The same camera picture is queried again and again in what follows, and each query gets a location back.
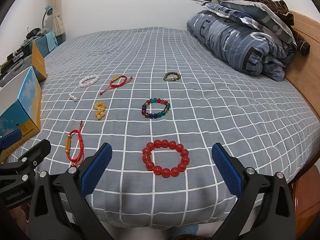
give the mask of folded blanket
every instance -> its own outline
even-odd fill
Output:
[[[307,40],[300,35],[296,30],[292,29],[291,26],[294,25],[294,16],[293,13],[289,12],[287,4],[281,1],[272,1],[272,0],[244,0],[251,2],[260,2],[268,6],[292,31],[292,34],[297,43],[297,50],[303,55],[306,56],[310,52],[310,44]]]
[[[275,81],[282,81],[283,67],[294,55],[293,45],[208,10],[193,16],[187,27],[218,58],[252,76],[262,73]]]

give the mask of pillow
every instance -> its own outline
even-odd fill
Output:
[[[265,4],[243,0],[218,0],[218,2],[224,7],[249,14],[277,35],[279,39],[297,47],[290,28]]]
[[[278,38],[278,36],[276,36],[272,31],[270,31],[267,27],[263,26],[261,23],[258,23],[249,14],[237,10],[231,10],[216,3],[205,2],[202,4],[202,6],[206,8],[208,11],[211,11],[220,17],[229,18],[230,20],[233,20],[234,22],[239,23],[243,26],[247,26],[260,32],[264,32],[270,35],[272,38],[274,38],[274,40],[280,46],[282,46],[282,41]]]

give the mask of screw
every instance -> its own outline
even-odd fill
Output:
[[[40,172],[40,177],[41,177],[41,178],[44,178],[46,175],[47,175],[47,172],[46,172],[46,171],[41,171],[41,172]]]
[[[68,169],[68,172],[71,173],[71,174],[74,174],[76,171],[77,171],[77,168],[76,168],[76,167],[70,167],[70,168]]]
[[[279,179],[283,179],[284,175],[281,172],[277,172],[277,177]]]
[[[27,174],[24,174],[24,175],[22,176],[22,180],[23,180],[23,181],[27,181],[28,178],[29,178],[29,176],[28,176]]]
[[[251,167],[247,168],[246,171],[247,171],[247,173],[250,174],[250,175],[252,175],[252,174],[255,173],[254,168],[251,168]]]

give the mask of grid-patterned bedsheet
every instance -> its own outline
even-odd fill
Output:
[[[245,167],[268,175],[281,171],[287,180],[319,146],[320,123],[290,83],[237,72],[186,31],[144,28],[88,34],[59,46],[45,63],[42,130],[9,161],[46,138],[52,150],[37,172],[65,172],[70,165],[67,133],[83,120],[85,156],[103,142],[113,148],[112,160],[87,200],[101,220],[116,226],[168,228],[226,218],[236,197],[210,158],[216,142]],[[182,79],[164,82],[168,71],[181,73]],[[79,80],[91,73],[100,80],[80,88]],[[120,74],[134,78],[99,96]],[[68,100],[69,93],[80,100]],[[145,119],[141,105],[149,98],[167,99],[172,109],[161,119]],[[93,110],[97,101],[107,105],[100,121]],[[152,104],[148,110],[162,108]],[[184,173],[165,179],[146,170],[141,150],[155,139],[175,140],[189,149],[191,161]],[[74,136],[72,156],[78,151]],[[177,152],[164,148],[151,156],[156,165],[168,168],[180,160]]]

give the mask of red bead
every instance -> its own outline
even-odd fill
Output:
[[[142,154],[143,155],[150,155],[151,154],[151,150],[149,148],[145,147],[142,150]]]
[[[179,175],[180,171],[178,170],[177,167],[174,167],[171,169],[171,175],[174,177],[177,177]]]
[[[186,168],[187,168],[187,166],[186,166],[184,163],[179,163],[179,164],[178,164],[178,170],[179,170],[180,172],[185,171]]]
[[[154,167],[155,167],[155,164],[153,162],[146,163],[146,168],[148,171],[152,171]]]
[[[147,162],[151,161],[150,155],[142,155],[142,161],[144,163],[147,163]]]
[[[165,178],[170,177],[170,174],[171,172],[168,168],[162,169],[162,172],[161,172],[162,177],[165,177]]]
[[[188,151],[187,149],[183,149],[183,150],[180,152],[180,156],[181,156],[181,157],[189,156],[189,151]]]
[[[175,149],[176,148],[176,146],[177,146],[177,143],[175,142],[175,141],[171,141],[171,142],[169,142],[169,148],[170,149]]]
[[[160,148],[161,147],[161,141],[160,140],[155,140],[153,142],[153,144],[155,145],[156,148]]]
[[[155,145],[152,142],[148,142],[147,148],[149,148],[152,151],[155,148]]]
[[[181,143],[178,143],[176,146],[176,151],[179,153],[183,150],[183,145]]]
[[[168,141],[168,140],[162,140],[161,146],[162,146],[163,148],[167,148],[167,147],[169,146],[169,141]]]
[[[156,175],[160,175],[162,172],[162,168],[160,166],[155,166],[153,168],[153,173],[156,174]]]
[[[189,159],[189,157],[184,156],[181,158],[181,162],[184,163],[185,165],[188,165],[190,162],[190,159]]]

